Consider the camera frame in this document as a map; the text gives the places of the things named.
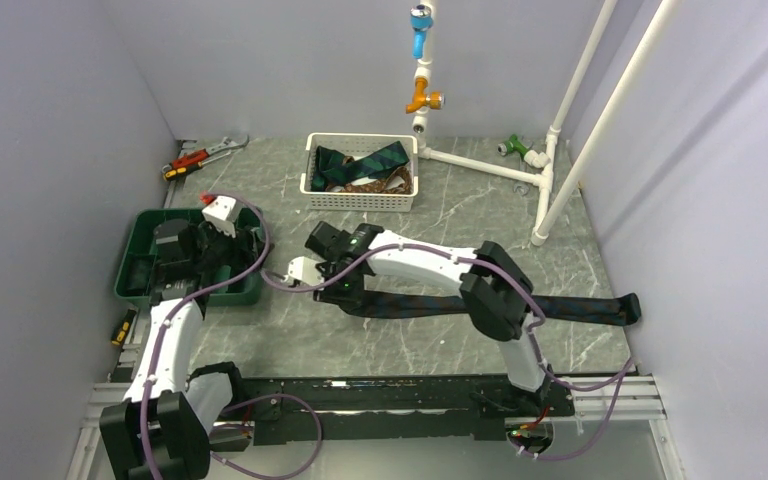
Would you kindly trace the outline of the navy brown striped tie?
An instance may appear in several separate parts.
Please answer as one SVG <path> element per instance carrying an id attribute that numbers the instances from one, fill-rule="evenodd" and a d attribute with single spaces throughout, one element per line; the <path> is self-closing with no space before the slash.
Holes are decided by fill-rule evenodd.
<path id="1" fill-rule="evenodd" d="M 317 291 L 313 298 L 332 304 L 344 313 L 357 317 L 378 319 L 418 318 L 439 315 L 474 313 L 490 318 L 517 318 L 531 307 L 513 290 L 501 294 L 468 294 L 466 299 L 453 296 L 395 294 L 360 289 L 341 294 L 335 290 Z M 580 323 L 610 326 L 630 326 L 642 317 L 636 294 L 618 298 L 582 298 L 535 295 L 533 300 L 546 317 Z"/>

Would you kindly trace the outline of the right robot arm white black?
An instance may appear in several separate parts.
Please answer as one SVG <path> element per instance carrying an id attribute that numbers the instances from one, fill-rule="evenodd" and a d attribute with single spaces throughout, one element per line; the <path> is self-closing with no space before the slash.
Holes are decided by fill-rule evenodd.
<path id="1" fill-rule="evenodd" d="M 348 232 L 321 222 L 305 246 L 316 256 L 293 259 L 288 274 L 313 287 L 315 300 L 367 318 L 466 314 L 479 333 L 496 341 L 515 409 L 534 415 L 548 404 L 547 366 L 524 327 L 536 305 L 532 284 L 500 245 L 486 241 L 478 248 L 444 247 L 378 225 L 362 223 Z M 444 293 L 372 291 L 365 281 L 374 276 L 407 279 Z"/>

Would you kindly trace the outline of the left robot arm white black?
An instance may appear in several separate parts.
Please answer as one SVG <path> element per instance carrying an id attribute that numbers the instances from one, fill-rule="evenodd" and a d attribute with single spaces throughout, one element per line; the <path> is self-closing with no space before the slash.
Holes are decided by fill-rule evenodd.
<path id="1" fill-rule="evenodd" d="M 123 399 L 99 420 L 117 479 L 205 478 L 214 422 L 246 409 L 248 394 L 233 363 L 188 377 L 209 295 L 255 272 L 271 246 L 258 225 L 230 226 L 226 233 L 208 220 L 174 218 L 153 230 L 150 349 Z"/>

